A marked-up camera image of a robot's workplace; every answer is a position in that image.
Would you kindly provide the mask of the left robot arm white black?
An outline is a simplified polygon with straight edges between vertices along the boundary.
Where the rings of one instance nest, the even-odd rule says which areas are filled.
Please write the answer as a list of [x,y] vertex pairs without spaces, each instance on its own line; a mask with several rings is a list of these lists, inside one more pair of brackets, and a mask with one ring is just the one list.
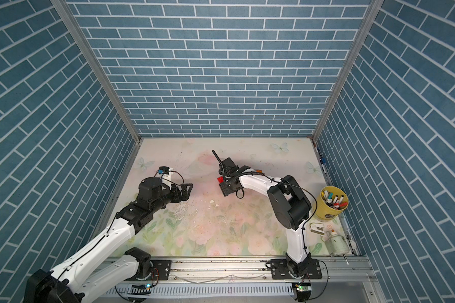
[[49,271],[37,270],[25,287],[24,302],[93,302],[126,279],[151,284],[159,278],[151,255],[133,247],[113,264],[98,267],[170,203],[188,201],[193,184],[149,177],[139,184],[136,200],[121,209],[108,227],[73,256]]

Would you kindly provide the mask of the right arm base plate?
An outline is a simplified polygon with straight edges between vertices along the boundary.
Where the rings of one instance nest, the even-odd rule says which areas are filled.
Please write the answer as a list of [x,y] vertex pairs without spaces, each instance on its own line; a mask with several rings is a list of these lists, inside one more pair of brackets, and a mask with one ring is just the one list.
[[269,269],[273,280],[288,279],[321,279],[322,271],[319,261],[307,258],[301,263],[288,259],[272,259],[265,266]]

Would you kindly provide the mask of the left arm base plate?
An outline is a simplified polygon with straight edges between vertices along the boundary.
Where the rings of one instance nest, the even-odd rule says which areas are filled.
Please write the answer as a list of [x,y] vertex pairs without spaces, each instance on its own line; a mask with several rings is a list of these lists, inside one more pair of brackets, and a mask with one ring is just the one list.
[[143,261],[139,264],[135,279],[152,282],[167,280],[171,271],[171,265],[171,260]]

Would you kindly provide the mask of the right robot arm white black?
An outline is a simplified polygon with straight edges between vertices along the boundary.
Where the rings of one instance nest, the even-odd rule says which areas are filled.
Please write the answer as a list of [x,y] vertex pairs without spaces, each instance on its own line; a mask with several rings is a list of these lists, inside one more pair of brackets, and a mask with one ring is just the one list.
[[295,278],[307,276],[311,253],[305,244],[305,224],[312,218],[307,192],[291,175],[270,177],[249,166],[240,167],[230,158],[222,160],[215,151],[213,155],[219,163],[218,182],[224,196],[249,189],[269,198],[275,218],[286,228],[288,270]]

